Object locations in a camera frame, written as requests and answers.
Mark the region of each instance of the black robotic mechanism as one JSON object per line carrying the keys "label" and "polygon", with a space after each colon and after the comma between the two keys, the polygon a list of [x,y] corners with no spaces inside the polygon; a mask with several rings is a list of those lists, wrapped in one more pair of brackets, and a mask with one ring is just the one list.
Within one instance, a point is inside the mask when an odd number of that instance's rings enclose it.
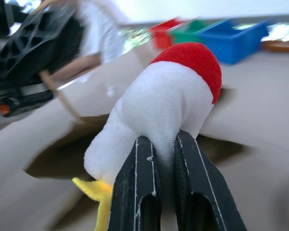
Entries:
{"label": "black robotic mechanism", "polygon": [[[32,111],[53,99],[39,73],[53,73],[68,64],[78,53],[83,32],[75,10],[69,7],[25,16],[15,9],[0,0],[0,39],[7,39],[0,49],[0,113],[4,117]],[[14,19],[8,18],[9,12],[24,19],[10,37]]]}

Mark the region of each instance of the white wall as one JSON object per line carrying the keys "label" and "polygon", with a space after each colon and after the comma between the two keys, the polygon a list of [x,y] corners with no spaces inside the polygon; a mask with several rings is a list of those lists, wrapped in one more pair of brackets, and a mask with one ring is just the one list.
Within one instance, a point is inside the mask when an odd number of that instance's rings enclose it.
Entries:
{"label": "white wall", "polygon": [[132,22],[289,14],[289,0],[112,0]]}

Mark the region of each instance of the white shirt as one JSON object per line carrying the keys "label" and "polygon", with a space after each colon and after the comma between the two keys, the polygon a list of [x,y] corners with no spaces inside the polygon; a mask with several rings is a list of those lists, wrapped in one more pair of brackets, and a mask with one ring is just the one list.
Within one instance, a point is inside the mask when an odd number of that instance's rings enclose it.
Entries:
{"label": "white shirt", "polygon": [[[95,0],[79,1],[77,17],[84,26],[80,44],[80,56],[100,54],[102,63],[111,61],[123,53],[123,39],[115,18],[105,6]],[[0,115],[0,130],[10,123],[29,116],[32,112],[9,118]]]}

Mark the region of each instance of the orange part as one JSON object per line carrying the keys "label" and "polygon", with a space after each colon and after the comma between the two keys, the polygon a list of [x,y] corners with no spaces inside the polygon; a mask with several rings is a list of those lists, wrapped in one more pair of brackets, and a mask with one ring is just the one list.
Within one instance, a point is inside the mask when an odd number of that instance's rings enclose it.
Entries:
{"label": "orange part", "polygon": [[9,106],[6,104],[0,103],[0,113],[5,116],[9,112],[10,112]]}

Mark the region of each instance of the white plush chicken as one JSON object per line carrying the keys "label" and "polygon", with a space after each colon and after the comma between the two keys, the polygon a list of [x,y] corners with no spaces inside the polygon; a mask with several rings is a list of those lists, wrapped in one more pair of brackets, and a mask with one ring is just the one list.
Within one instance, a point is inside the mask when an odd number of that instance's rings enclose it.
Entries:
{"label": "white plush chicken", "polygon": [[118,100],[85,153],[85,169],[112,187],[137,137],[148,137],[158,157],[162,227],[172,230],[176,225],[172,183],[176,136],[182,129],[197,137],[219,97],[221,84],[218,61],[203,44],[181,43],[168,48]]}

